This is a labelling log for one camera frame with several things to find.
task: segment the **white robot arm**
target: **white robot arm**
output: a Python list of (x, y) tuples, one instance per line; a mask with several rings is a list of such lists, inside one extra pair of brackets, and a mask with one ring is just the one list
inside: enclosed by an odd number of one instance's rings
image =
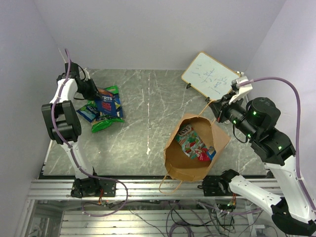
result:
[[(69, 79), (66, 80), (66, 73), (63, 73), (57, 78), (58, 88), (56, 94), (49, 104), (42, 106), (41, 110), (49, 137), (55, 140), (57, 144), (60, 144), (66, 151), (75, 170), (76, 179), (71, 196), (77, 198), (97, 196), (103, 190), (105, 197), (113, 197), (115, 195), (116, 185), (114, 181), (105, 181), (105, 179), (100, 180), (91, 177), (96, 177), (97, 174), (82, 150), (79, 138), (81, 135), (81, 125), (72, 104), (76, 92), (81, 93), (84, 99), (87, 100), (99, 99), (100, 94), (92, 79), (80, 79), (78, 64), (70, 63), (68, 78)], [(61, 86), (63, 86), (63, 90), (59, 96)], [(56, 121), (56, 125), (66, 142), (61, 139), (53, 126), (51, 113), (52, 106), (55, 102), (54, 115), (55, 119), (59, 118), (59, 120)]]
[(233, 81), (233, 90), (210, 107), (218, 122), (229, 120), (246, 136), (251, 148), (275, 176), (284, 197), (255, 186), (233, 170), (225, 171), (221, 178), (233, 193), (269, 213), (276, 226), (286, 234), (310, 236), (316, 231), (316, 215), (297, 177), (294, 147), (288, 136), (275, 129), (280, 110), (263, 97), (249, 101), (244, 109), (242, 97), (252, 87), (237, 89), (236, 85), (245, 81), (247, 77)]

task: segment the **green chip bag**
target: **green chip bag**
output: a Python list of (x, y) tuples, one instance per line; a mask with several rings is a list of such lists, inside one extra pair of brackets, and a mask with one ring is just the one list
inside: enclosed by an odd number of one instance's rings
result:
[(100, 116), (95, 118), (92, 121), (92, 133), (98, 132), (100, 130), (103, 130), (109, 126), (112, 125), (114, 122), (124, 122), (122, 118), (110, 116), (110, 115), (104, 115), (102, 112), (100, 112)]

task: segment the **metal bracket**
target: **metal bracket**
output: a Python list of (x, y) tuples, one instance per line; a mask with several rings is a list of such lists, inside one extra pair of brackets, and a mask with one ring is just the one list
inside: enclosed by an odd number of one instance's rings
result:
[(229, 190), (228, 183), (219, 176), (206, 176), (203, 179), (202, 185), (198, 185), (197, 188), (203, 189), (204, 197), (233, 195)]
[(73, 198), (86, 198), (86, 197), (115, 197), (116, 194), (116, 182), (115, 181), (107, 181), (107, 180), (98, 180), (98, 186), (100, 187), (99, 192), (94, 192), (94, 193), (90, 193), (88, 194), (85, 191), (82, 191), (82, 189), (80, 189), (78, 187), (78, 183), (76, 182), (76, 180), (73, 183), (73, 187), (71, 190), (71, 196)]

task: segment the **colorful snack package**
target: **colorful snack package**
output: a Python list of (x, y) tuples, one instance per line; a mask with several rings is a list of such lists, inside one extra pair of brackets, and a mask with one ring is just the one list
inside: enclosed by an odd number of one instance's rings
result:
[(96, 117), (100, 116), (99, 111), (97, 111), (96, 107), (91, 102), (78, 109), (77, 113), (89, 122), (92, 122)]
[(213, 147), (209, 149), (206, 147), (190, 124), (182, 126), (175, 139), (181, 145), (183, 152), (191, 159), (197, 157), (199, 161), (212, 161), (216, 154)]
[(117, 116), (122, 118), (123, 116), (123, 109), (120, 103), (120, 99), (119, 99), (119, 88), (117, 85), (114, 86), (110, 86), (105, 88), (106, 91), (110, 92), (113, 94), (113, 100), (115, 103), (115, 108), (117, 110)]
[(103, 130), (109, 126), (112, 125), (114, 122), (124, 122), (122, 118), (110, 116), (110, 115), (105, 115), (102, 112), (99, 112), (100, 116), (95, 118), (91, 125), (92, 125), (92, 133), (98, 132), (100, 130)]
[(98, 91), (102, 97), (101, 100), (95, 100), (98, 111), (117, 117), (117, 110), (114, 102), (114, 96), (107, 90), (98, 88)]

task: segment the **marble surface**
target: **marble surface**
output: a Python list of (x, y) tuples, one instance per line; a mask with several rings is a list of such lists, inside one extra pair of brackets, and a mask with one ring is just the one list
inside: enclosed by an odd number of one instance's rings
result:
[[(124, 123), (91, 133), (91, 124), (78, 115), (81, 141), (88, 160), (99, 175), (165, 175), (163, 148), (184, 113), (198, 114), (205, 97), (186, 89), (179, 70), (89, 70), (98, 87), (117, 85), (125, 116)], [(86, 101), (74, 101), (75, 109)], [(203, 116), (213, 119), (211, 109)], [(231, 124), (219, 124), (230, 136)], [(259, 157), (249, 144), (234, 137), (209, 174), (234, 169), (241, 174), (266, 174)], [(74, 175), (61, 146), (55, 142), (45, 165), (44, 175)]]

